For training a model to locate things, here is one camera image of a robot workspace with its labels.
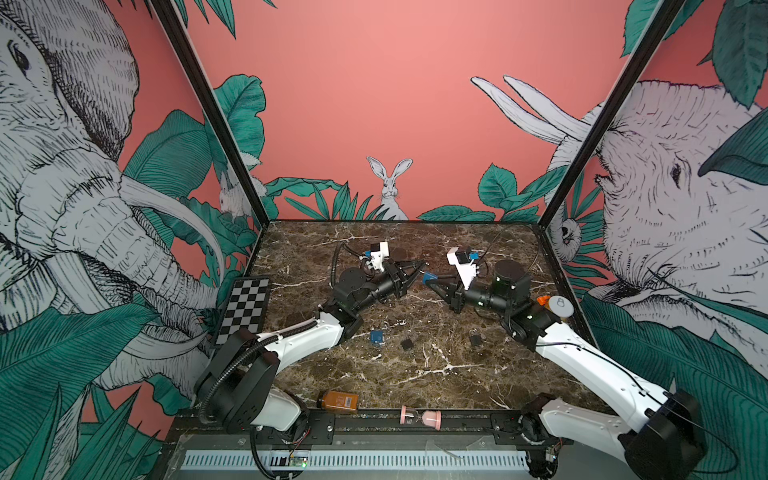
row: white vent grille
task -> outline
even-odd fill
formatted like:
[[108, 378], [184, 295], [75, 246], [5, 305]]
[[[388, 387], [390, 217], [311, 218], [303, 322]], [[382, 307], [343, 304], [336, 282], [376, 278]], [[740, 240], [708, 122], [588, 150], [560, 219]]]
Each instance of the white vent grille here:
[[[299, 467], [280, 466], [287, 463], [287, 450], [260, 452], [261, 462], [275, 472], [298, 470]], [[453, 451], [424, 452], [416, 450], [299, 450], [294, 458], [307, 457], [305, 470], [466, 470], [504, 471], [528, 470], [525, 452], [516, 451]], [[188, 450], [182, 470], [254, 470], [256, 464], [247, 450]]]

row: elephant eye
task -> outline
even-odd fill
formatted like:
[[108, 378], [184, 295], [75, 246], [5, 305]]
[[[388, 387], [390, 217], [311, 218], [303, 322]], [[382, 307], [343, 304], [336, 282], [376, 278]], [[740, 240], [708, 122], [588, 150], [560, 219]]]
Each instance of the elephant eye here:
[[670, 174], [672, 175], [672, 180], [674, 180], [674, 184], [677, 185], [677, 188], [680, 188], [680, 173], [683, 170], [680, 168], [680, 164], [675, 164], [674, 167], [672, 167], [672, 171]]
[[13, 61], [16, 62], [16, 66], [22, 71], [24, 76], [27, 76], [27, 70], [29, 70], [29, 60], [27, 55], [24, 55], [21, 50], [18, 49], [18, 44], [12, 40], [8, 42], [8, 51], [11, 52]]

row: elephant ear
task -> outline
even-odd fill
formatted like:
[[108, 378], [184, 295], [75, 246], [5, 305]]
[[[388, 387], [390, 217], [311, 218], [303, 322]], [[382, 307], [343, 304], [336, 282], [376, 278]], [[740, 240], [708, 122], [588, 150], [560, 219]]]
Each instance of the elephant ear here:
[[0, 0], [35, 43], [88, 134], [113, 160], [131, 131], [138, 69], [103, 0]]

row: black metal frame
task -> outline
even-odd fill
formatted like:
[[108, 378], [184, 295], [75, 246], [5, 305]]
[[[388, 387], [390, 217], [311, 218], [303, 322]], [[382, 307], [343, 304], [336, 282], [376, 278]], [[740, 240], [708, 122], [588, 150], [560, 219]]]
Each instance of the black metal frame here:
[[611, 126], [616, 115], [624, 105], [624, 101], [632, 92], [632, 88], [637, 83], [637, 79], [643, 73], [650, 58], [654, 55], [656, 48], [664, 39], [664, 35], [669, 30], [677, 13], [683, 8], [685, 0], [664, 0], [658, 7], [656, 15], [650, 20], [650, 24], [645, 34], [637, 44], [631, 58], [627, 62], [624, 70], [621, 72], [614, 89], [605, 101], [602, 111], [594, 121], [592, 129], [589, 130], [587, 137], [581, 143], [576, 157], [571, 162], [568, 171], [565, 172], [560, 186], [554, 193], [554, 197], [549, 202], [547, 209], [541, 215], [538, 224], [545, 229], [549, 227], [560, 205], [565, 202], [568, 192], [571, 191], [581, 171], [587, 166], [587, 162], [592, 158], [594, 151], [597, 150], [600, 140], [605, 132]]
[[197, 99], [200, 101], [200, 105], [203, 107], [203, 112], [210, 122], [211, 128], [213, 128], [214, 133], [221, 143], [221, 147], [224, 150], [224, 154], [227, 156], [227, 160], [235, 170], [237, 179], [240, 181], [240, 186], [245, 190], [246, 197], [253, 208], [253, 213], [256, 216], [256, 219], [261, 224], [259, 232], [261, 235], [270, 224], [270, 218], [267, 216], [266, 210], [264, 210], [264, 206], [261, 204], [261, 200], [259, 200], [259, 195], [256, 193], [256, 189], [253, 188], [250, 174], [245, 168], [242, 157], [240, 157], [240, 149], [237, 148], [237, 144], [232, 137], [227, 119], [224, 118], [224, 115], [219, 108], [216, 96], [208, 84], [203, 67], [200, 65], [200, 62], [194, 53], [194, 49], [192, 48], [192, 44], [187, 37], [184, 24], [181, 23], [178, 15], [176, 15], [176, 10], [174, 10], [172, 3], [172, 0], [152, 0], [152, 5], [157, 13], [157, 18], [163, 25], [165, 34], [168, 36], [168, 40], [176, 51], [176, 56], [179, 58], [179, 62], [192, 84], [192, 88], [197, 95]]

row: blue object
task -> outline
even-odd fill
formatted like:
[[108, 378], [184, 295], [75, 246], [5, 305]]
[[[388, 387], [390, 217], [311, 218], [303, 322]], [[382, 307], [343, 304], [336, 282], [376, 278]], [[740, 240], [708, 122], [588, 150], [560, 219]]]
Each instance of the blue object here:
[[384, 332], [381, 330], [371, 330], [371, 343], [376, 346], [384, 345]]
[[424, 272], [424, 278], [422, 279], [422, 283], [426, 285], [427, 280], [434, 280], [435, 278], [437, 278], [437, 275], [435, 275], [434, 273]]

